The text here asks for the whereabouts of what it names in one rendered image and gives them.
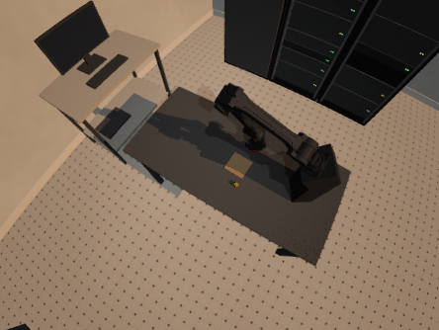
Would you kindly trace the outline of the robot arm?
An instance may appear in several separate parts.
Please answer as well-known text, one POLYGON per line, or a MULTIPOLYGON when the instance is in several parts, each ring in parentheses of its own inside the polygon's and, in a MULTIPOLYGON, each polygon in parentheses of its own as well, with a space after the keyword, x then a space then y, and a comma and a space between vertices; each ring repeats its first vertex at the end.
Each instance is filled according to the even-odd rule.
POLYGON ((302 132, 295 134, 289 130, 252 102, 241 87, 232 85, 232 83, 228 83, 223 86, 215 99, 215 108, 226 116, 231 112, 237 119, 241 120, 244 125, 242 132, 251 137, 251 142, 260 143, 263 141, 266 132, 263 127, 265 127, 289 148, 287 154, 292 159, 304 165, 302 168, 304 172, 319 178, 330 159, 330 154, 319 150, 319 144, 306 134, 302 132))

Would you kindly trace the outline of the tan flat mat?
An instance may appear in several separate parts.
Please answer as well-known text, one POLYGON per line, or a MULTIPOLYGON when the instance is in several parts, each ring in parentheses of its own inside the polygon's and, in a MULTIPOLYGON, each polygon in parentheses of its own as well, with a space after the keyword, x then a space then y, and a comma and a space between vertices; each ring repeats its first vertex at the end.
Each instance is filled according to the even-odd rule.
POLYGON ((224 169, 242 179, 252 163, 252 161, 234 152, 224 169))

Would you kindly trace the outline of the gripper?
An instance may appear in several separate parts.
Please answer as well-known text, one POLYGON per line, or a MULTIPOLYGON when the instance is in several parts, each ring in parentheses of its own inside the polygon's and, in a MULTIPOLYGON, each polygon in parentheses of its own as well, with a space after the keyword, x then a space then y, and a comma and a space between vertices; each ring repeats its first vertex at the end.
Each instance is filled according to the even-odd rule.
POLYGON ((263 148, 266 148, 265 138, 263 139, 262 142, 260 143, 256 143, 255 141, 251 142, 251 139, 248 139, 249 149, 251 149, 252 152, 255 150, 257 151, 263 150, 263 148))

